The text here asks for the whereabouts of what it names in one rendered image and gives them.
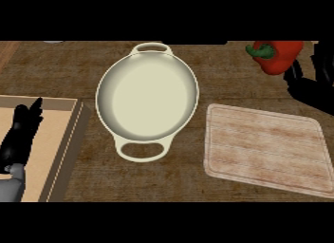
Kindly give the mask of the open wooden drawer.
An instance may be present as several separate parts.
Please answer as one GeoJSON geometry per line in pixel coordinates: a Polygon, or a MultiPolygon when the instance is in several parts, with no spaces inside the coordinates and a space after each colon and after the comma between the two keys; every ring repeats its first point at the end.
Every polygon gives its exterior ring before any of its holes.
{"type": "Polygon", "coordinates": [[[64,199],[89,115],[77,99],[0,95],[0,202],[64,199]]]}

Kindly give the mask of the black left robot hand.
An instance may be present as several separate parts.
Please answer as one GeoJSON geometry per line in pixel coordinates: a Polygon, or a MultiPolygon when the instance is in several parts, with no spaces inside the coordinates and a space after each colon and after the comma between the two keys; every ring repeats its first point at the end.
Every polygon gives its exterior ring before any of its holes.
{"type": "Polygon", "coordinates": [[[14,109],[14,123],[0,144],[0,174],[15,163],[27,164],[33,140],[42,123],[42,98],[31,106],[19,104],[14,109]]]}

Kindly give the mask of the red bell pepper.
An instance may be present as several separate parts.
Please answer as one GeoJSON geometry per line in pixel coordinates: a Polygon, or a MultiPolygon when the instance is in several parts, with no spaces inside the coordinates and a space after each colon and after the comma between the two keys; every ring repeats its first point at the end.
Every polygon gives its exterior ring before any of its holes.
{"type": "Polygon", "coordinates": [[[303,49],[301,41],[256,41],[245,47],[248,55],[267,75],[282,74],[303,49]]]}

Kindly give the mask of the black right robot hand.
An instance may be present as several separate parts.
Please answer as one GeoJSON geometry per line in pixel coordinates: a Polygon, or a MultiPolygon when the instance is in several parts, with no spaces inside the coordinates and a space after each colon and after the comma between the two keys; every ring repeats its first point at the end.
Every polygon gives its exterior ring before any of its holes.
{"type": "Polygon", "coordinates": [[[315,44],[310,58],[316,79],[303,76],[300,63],[292,61],[284,74],[288,92],[295,100],[334,116],[334,41],[322,40],[315,44]]]}

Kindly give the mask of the brown drawer front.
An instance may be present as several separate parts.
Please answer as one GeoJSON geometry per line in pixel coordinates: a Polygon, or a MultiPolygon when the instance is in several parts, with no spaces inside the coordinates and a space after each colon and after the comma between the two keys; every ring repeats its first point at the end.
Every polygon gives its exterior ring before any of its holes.
{"type": "Polygon", "coordinates": [[[65,134],[42,188],[39,202],[56,202],[64,200],[90,115],[92,111],[89,107],[81,101],[76,101],[65,134]]]}

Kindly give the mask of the pale wooden cutting board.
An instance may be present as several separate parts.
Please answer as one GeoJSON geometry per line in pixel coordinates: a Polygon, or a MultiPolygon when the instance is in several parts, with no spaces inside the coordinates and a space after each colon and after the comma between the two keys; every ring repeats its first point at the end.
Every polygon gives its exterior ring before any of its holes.
{"type": "Polygon", "coordinates": [[[214,178],[334,198],[334,167],[312,118],[213,103],[204,166],[214,178]]]}

